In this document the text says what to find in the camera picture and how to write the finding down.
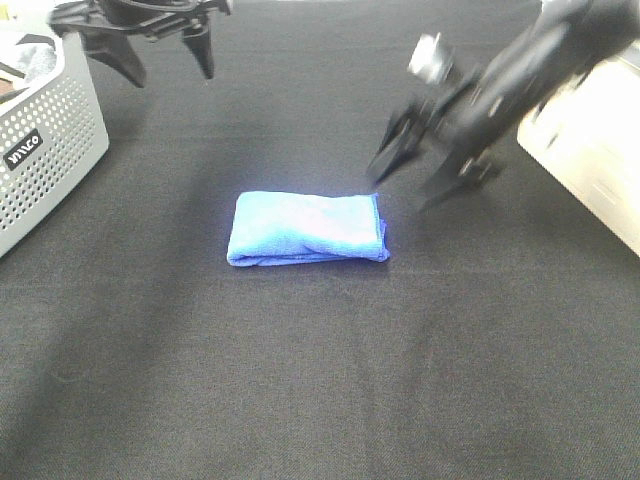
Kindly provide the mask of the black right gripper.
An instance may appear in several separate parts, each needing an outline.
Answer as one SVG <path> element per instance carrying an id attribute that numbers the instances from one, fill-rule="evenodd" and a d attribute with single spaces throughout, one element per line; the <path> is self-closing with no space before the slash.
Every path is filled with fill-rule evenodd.
<path id="1" fill-rule="evenodd" d="M 467 85 L 437 100 L 413 101 L 391 115 L 367 176 L 379 184 L 429 148 L 438 149 L 442 162 L 421 187 L 417 203 L 426 210 L 500 174 L 503 166 L 491 148 L 502 135 L 503 93 L 495 88 Z"/>

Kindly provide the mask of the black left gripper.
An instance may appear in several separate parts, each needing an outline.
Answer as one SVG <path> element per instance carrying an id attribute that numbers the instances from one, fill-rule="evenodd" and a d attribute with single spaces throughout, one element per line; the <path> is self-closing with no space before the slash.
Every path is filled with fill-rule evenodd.
<path id="1" fill-rule="evenodd" d="M 204 77 L 211 80 L 215 64 L 208 23 L 209 12 L 213 10 L 230 15 L 233 2 L 71 1 L 51 11 L 48 25 L 60 37 L 71 32 L 84 33 L 88 57 L 114 69 L 135 87 L 143 88 L 146 70 L 125 36 L 160 39 L 183 31 L 183 44 Z"/>

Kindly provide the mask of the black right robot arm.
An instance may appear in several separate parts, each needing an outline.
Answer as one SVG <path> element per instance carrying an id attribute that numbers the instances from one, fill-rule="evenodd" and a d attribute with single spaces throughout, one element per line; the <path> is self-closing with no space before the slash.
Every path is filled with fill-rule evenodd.
<path id="1" fill-rule="evenodd" d="M 440 35 L 422 35 L 407 69 L 445 90 L 391 116 L 369 178 L 381 183 L 435 143 L 444 159 L 422 188 L 427 205 L 482 185 L 501 170 L 490 148 L 514 124 L 638 38 L 636 1 L 544 1 L 536 21 L 486 67 L 458 64 Z"/>

